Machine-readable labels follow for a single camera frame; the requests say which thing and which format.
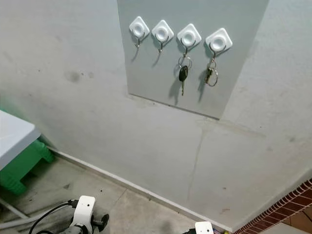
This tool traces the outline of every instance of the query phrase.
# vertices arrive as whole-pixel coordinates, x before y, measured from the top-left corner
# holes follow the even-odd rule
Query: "black cable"
[[[42,234],[42,233],[53,234],[52,232],[49,232],[49,231],[40,231],[40,232],[38,232],[38,233],[36,233],[36,234]]]
[[[307,213],[305,213],[304,211],[302,211],[302,213],[304,213],[304,215],[312,222],[312,219],[310,218],[310,216],[308,216]]]
[[[58,208],[63,207],[63,206],[68,206],[68,205],[70,205],[71,203],[72,203],[71,201],[68,201],[68,202],[66,202],[66,203],[60,204],[60,205],[54,207],[53,209],[49,210],[47,213],[45,213],[43,216],[41,216],[41,217],[32,225],[32,227],[30,228],[28,234],[31,234],[31,233],[33,232],[33,229],[35,228],[35,226],[36,226],[41,220],[43,220],[43,218],[45,218],[46,216],[48,216],[50,213],[52,213],[53,211],[57,210]]]

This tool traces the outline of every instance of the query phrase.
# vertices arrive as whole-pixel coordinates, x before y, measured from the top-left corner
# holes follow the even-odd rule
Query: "white wall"
[[[1,104],[59,150],[235,228],[312,166],[311,13],[270,1],[216,121],[127,94],[116,1],[3,0]]]

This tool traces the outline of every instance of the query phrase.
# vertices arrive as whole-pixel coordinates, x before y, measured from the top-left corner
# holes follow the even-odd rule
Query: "white tabletop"
[[[34,124],[0,110],[0,170],[39,136]]]

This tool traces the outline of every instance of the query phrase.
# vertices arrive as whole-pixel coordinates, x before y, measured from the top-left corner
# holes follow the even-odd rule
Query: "green stool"
[[[44,143],[35,140],[0,171],[0,185],[16,195],[26,191],[20,180],[44,158],[51,163],[54,156]]]

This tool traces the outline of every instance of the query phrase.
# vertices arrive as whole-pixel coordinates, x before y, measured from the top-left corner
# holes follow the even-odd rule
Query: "baseboard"
[[[126,179],[121,178],[121,177],[119,177],[113,173],[105,171],[105,170],[98,168],[98,167],[96,167],[90,163],[87,163],[87,162],[82,161],[78,158],[70,156],[70,155],[63,153],[63,152],[61,152],[57,149],[54,149],[52,147],[47,146],[47,148],[49,150],[51,150],[52,152],[54,152],[56,154],[56,156],[59,156],[59,157],[65,159],[71,163],[74,163],[74,164],[84,168],[84,169],[93,171],[94,173],[96,173],[100,176],[103,176],[104,178],[109,179],[116,184],[119,184],[119,185],[121,185],[121,186],[123,186],[123,187],[125,187],[131,191],[134,191],[138,194],[141,194],[141,195],[143,195],[143,196],[145,196],[145,197],[147,197],[147,198],[149,198],[149,199],[151,199],[157,203],[160,203],[160,204],[162,204],[162,205],[164,205],[164,206],[166,206],[166,207],[168,207],[168,208],[170,208],[170,209],[172,209],[172,210],[174,210],[180,214],[187,216],[188,218],[194,219],[196,221],[209,221],[217,229],[221,228],[221,229],[227,230],[229,232],[233,231],[232,228],[230,228],[230,227],[227,227],[221,223],[215,222],[215,221],[213,221],[213,220],[211,220],[205,216],[202,216],[196,212],[193,212],[193,211],[191,211],[191,210],[189,210],[189,209],[187,209],[187,208],[185,208],[179,204],[176,204],[176,203],[174,203],[168,199],[165,199],[164,197],[161,197],[161,196],[159,196],[159,195],[157,195],[157,194],[155,194],[155,193],[153,193],[147,189],[144,189],[144,188],[142,188],[142,187],[140,187],[140,186],[138,186],[138,185],[136,185],[130,181],[127,181]]]

